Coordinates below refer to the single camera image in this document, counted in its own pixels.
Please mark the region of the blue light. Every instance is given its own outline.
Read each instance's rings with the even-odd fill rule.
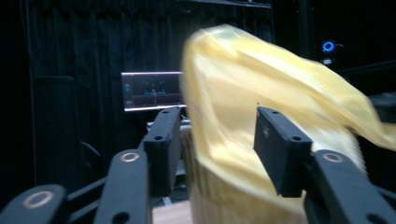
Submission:
[[[125,91],[130,92],[131,91],[131,86],[128,84],[125,84]]]
[[[334,50],[334,43],[331,41],[326,41],[323,43],[323,50],[326,52],[330,52]]]

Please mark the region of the wooden table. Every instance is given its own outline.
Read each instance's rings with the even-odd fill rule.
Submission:
[[[152,218],[154,224],[192,224],[190,202],[156,207],[152,211]]]

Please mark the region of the dark background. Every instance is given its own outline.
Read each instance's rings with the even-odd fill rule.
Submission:
[[[36,81],[50,77],[50,82],[56,85],[72,83],[66,87],[72,98],[87,98],[70,105],[70,119],[86,124],[84,127],[68,128],[62,125],[62,118],[61,123],[44,120],[44,124],[50,123],[52,126],[48,127],[74,135],[78,141],[89,141],[101,155],[98,166],[104,175],[112,155],[137,147],[145,134],[145,122],[156,115],[155,111],[123,112],[120,72],[180,70],[186,38],[199,28],[223,23],[306,56],[301,39],[300,3],[274,1],[273,9],[269,10],[171,0],[3,1],[0,7],[0,209],[22,191],[41,184],[37,162],[42,159],[38,156],[43,155],[40,151],[43,139],[38,139],[43,135],[40,131],[43,124],[34,118],[38,118],[37,114],[45,117],[46,113],[57,113],[56,103],[48,102],[60,105],[74,102],[67,100],[60,89],[38,88]],[[312,1],[307,23],[311,49],[308,58],[322,60],[323,41],[333,40],[343,45],[332,55],[331,69],[340,74],[346,69],[395,60],[394,8],[390,0]],[[347,78],[358,89],[372,95],[395,91],[394,72],[394,68],[377,69],[353,73]],[[42,99],[35,99],[36,91],[40,94],[35,96],[43,95],[49,100],[39,103]],[[64,136],[57,137],[44,139],[54,151],[64,148],[60,144]],[[80,151],[79,144],[71,148]],[[78,159],[75,165],[84,166],[82,163],[89,159],[83,156],[85,161]]]

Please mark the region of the black curtain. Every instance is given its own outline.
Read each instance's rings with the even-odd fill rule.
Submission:
[[[34,186],[29,60],[18,1],[0,7],[0,211]]]
[[[150,113],[123,111],[121,72],[178,71],[185,40],[228,23],[274,42],[267,8],[176,0],[29,0],[33,77],[70,76],[91,93],[93,144],[105,158],[135,148]]]

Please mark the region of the monitor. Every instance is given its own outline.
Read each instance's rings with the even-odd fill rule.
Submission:
[[[124,111],[185,107],[181,76],[181,72],[121,73]]]

